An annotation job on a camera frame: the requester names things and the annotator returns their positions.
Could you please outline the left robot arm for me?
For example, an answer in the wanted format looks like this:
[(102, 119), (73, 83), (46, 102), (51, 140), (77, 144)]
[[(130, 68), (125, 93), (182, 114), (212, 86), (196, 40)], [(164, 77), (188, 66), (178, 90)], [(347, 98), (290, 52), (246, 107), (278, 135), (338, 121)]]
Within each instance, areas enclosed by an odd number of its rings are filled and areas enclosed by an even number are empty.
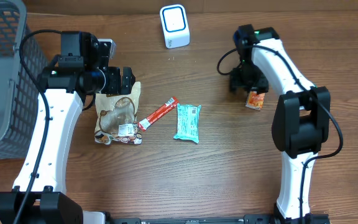
[(111, 39), (89, 32), (61, 31), (61, 50), (32, 81), (38, 90), (34, 131), (24, 165), (8, 192), (0, 192), (1, 223), (112, 222), (108, 212), (82, 209), (66, 193), (70, 144), (87, 96), (125, 95), (135, 76), (109, 65)]

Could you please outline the red white snack packet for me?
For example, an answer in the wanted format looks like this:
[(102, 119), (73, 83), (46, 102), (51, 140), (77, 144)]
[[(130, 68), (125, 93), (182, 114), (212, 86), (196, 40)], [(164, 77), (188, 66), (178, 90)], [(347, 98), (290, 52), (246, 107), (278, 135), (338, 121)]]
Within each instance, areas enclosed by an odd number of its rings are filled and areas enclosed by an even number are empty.
[(173, 96), (166, 103), (164, 103), (159, 109), (154, 111), (151, 115), (138, 122), (138, 127), (142, 131), (146, 131), (152, 124), (158, 121), (161, 117), (165, 116), (172, 109), (176, 108), (179, 104), (178, 99)]

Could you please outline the teal tissue packet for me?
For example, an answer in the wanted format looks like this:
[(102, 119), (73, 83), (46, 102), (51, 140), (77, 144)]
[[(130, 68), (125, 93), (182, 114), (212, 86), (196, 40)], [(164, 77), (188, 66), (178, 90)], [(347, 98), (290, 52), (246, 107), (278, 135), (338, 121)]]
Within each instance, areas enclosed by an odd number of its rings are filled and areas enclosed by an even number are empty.
[(199, 117), (201, 105), (177, 105), (177, 133), (174, 139), (199, 143)]

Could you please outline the white brown snack bag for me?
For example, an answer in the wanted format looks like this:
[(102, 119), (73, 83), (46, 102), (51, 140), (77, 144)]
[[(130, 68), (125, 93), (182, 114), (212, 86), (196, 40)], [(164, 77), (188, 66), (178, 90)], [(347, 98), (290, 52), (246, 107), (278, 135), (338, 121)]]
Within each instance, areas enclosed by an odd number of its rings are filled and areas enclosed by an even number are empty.
[(114, 142), (141, 144), (142, 134), (137, 126), (137, 111), (141, 82), (135, 82), (128, 95), (96, 95), (98, 115), (94, 129), (96, 143), (110, 145)]

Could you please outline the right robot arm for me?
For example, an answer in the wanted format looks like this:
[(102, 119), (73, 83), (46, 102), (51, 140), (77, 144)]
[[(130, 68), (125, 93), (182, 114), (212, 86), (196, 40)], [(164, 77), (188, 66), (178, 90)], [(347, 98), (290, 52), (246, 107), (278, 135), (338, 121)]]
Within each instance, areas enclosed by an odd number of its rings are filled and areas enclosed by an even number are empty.
[(310, 212), (308, 194), (314, 159), (328, 139), (331, 96), (305, 78), (287, 55), (277, 32), (247, 24), (233, 35), (239, 64), (229, 72), (229, 89), (278, 95), (272, 139), (282, 153), (281, 186), (270, 223), (329, 223)]

